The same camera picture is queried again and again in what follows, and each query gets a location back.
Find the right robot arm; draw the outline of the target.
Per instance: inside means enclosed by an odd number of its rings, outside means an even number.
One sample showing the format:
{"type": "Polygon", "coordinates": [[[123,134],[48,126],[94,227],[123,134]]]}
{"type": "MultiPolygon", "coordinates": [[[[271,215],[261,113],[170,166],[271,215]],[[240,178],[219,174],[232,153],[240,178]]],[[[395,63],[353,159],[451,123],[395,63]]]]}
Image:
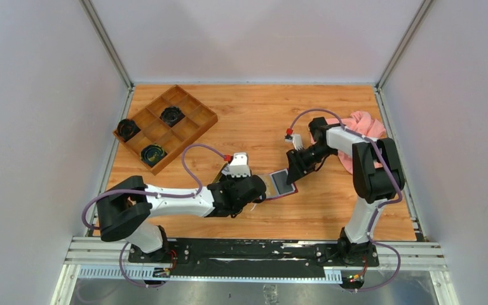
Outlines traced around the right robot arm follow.
{"type": "Polygon", "coordinates": [[[303,147],[293,129],[286,131],[285,140],[294,146],[287,152],[287,184],[317,171],[331,155],[344,153],[352,159],[358,197],[340,232],[335,256],[345,265],[354,265],[372,253],[373,230],[384,207],[402,200],[405,177],[396,145],[391,138],[370,138],[343,123],[328,124],[324,117],[314,118],[308,127],[313,138],[309,147],[303,147]]]}

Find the gold card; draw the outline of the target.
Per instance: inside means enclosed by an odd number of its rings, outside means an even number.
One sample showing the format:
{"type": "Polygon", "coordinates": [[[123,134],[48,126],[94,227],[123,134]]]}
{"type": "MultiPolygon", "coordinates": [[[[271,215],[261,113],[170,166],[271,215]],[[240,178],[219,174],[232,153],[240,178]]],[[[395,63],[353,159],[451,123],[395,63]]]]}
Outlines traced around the gold card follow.
{"type": "Polygon", "coordinates": [[[278,188],[276,186],[275,180],[272,176],[271,173],[265,174],[262,176],[262,179],[266,185],[266,199],[267,200],[273,200],[277,197],[279,197],[280,193],[278,191],[278,188]]]}

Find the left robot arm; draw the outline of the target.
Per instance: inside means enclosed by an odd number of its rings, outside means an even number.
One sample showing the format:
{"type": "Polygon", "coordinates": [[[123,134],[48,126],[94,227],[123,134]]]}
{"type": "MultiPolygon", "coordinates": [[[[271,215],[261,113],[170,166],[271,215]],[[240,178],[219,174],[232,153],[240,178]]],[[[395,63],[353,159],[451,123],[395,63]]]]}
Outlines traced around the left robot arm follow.
{"type": "Polygon", "coordinates": [[[125,240],[152,262],[172,256],[165,230],[148,218],[164,215],[236,217],[252,202],[266,197],[257,175],[226,179],[197,189],[161,188],[131,176],[95,200],[100,239],[125,240]]]}

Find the beige oval tray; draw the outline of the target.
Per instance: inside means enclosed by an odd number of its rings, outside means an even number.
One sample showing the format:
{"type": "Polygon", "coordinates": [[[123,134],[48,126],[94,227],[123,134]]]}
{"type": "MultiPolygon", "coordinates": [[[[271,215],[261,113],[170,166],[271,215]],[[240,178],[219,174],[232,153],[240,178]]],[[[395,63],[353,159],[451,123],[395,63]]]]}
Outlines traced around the beige oval tray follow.
{"type": "Polygon", "coordinates": [[[226,163],[225,165],[222,166],[222,168],[219,170],[219,172],[215,175],[215,177],[212,180],[212,183],[216,183],[220,180],[225,179],[227,175],[229,175],[229,169],[228,169],[228,164],[226,163]]]}

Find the red leather card holder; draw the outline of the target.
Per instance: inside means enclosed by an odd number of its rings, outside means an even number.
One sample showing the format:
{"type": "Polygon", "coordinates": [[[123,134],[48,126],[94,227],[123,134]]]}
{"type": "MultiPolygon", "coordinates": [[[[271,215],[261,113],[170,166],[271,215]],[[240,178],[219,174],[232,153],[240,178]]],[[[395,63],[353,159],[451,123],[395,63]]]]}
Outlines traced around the red leather card holder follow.
{"type": "MultiPolygon", "coordinates": [[[[298,189],[297,189],[295,183],[293,183],[293,184],[287,184],[286,183],[286,178],[287,178],[287,174],[288,174],[287,168],[284,168],[282,170],[277,170],[275,172],[271,172],[271,174],[274,178],[274,181],[275,181],[276,186],[278,188],[278,191],[280,193],[279,197],[277,197],[275,199],[282,198],[285,196],[290,196],[290,195],[298,192],[298,189]]],[[[267,200],[265,193],[261,196],[261,199],[267,200]]]]}

